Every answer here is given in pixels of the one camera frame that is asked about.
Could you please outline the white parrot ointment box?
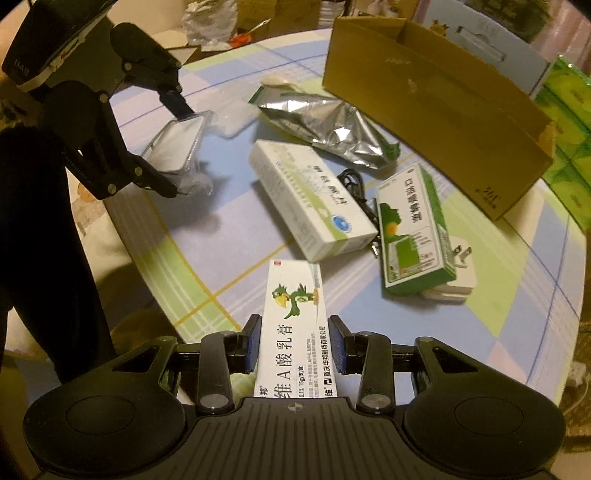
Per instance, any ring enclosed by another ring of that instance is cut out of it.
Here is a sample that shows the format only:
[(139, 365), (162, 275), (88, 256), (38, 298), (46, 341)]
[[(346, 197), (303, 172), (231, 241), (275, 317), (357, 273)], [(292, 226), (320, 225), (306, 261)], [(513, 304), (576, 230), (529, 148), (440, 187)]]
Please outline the white parrot ointment box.
[(318, 264), (270, 261), (253, 393), (271, 399), (338, 395)]

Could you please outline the white plastic bag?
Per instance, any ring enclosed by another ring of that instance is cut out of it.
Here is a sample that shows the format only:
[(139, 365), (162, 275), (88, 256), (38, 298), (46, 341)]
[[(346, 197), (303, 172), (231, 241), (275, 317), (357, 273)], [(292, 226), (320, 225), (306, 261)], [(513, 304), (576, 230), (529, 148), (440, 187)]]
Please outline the white plastic bag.
[(181, 17), (189, 45), (216, 45), (228, 41), (238, 22), (236, 0), (204, 0), (189, 3)]

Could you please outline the plaid tablecloth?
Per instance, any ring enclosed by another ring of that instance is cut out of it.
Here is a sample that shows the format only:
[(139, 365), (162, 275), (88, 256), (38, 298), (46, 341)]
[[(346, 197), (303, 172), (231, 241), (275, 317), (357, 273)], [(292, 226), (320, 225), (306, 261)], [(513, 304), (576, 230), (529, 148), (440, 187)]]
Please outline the plaid tablecloth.
[(329, 331), (337, 315), (398, 344), (436, 338), (559, 401), (583, 233), (542, 182), (510, 206), (488, 180), (471, 199), (390, 135), (370, 147), (380, 170), (291, 135), (304, 113), (338, 139), (365, 120), (322, 89), (328, 50), (301, 33), (199, 61), (180, 74), (183, 120), (137, 87), (100, 96), (125, 148), (177, 189), (103, 200), (167, 325), (199, 343), (259, 314), (245, 396), (356, 397)]

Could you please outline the silver foil pouch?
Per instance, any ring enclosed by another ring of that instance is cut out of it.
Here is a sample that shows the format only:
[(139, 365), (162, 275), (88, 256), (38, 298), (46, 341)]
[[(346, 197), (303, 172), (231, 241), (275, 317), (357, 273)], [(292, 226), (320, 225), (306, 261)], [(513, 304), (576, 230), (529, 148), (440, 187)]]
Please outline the silver foil pouch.
[(262, 85), (249, 104), (290, 135), (349, 163), (380, 170), (400, 156), (399, 143), (389, 142), (362, 112), (337, 98)]

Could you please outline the brown cardboard box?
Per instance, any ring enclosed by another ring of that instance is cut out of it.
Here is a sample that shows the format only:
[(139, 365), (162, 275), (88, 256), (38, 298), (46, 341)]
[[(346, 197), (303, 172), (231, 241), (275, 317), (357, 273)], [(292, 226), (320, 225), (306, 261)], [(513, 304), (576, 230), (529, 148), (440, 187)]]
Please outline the brown cardboard box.
[(526, 93), (412, 21), (336, 19), (322, 86), (428, 160), (492, 220), (553, 161), (556, 127)]

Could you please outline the green tissue pack stack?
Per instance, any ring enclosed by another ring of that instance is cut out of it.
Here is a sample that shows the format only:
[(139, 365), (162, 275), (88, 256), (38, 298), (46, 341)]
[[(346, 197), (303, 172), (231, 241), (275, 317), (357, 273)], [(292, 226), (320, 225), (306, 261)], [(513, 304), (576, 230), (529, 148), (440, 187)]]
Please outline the green tissue pack stack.
[(556, 148), (544, 181), (582, 230), (590, 228), (590, 78), (560, 55), (534, 103), (556, 126)]

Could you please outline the light blue carton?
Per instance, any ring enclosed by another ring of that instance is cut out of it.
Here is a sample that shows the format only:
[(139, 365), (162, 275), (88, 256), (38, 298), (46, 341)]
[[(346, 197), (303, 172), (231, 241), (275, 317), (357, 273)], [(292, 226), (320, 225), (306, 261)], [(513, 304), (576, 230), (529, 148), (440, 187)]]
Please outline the light blue carton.
[(421, 1), (414, 21), (495, 67), (531, 98), (551, 65), (533, 46), (464, 1)]

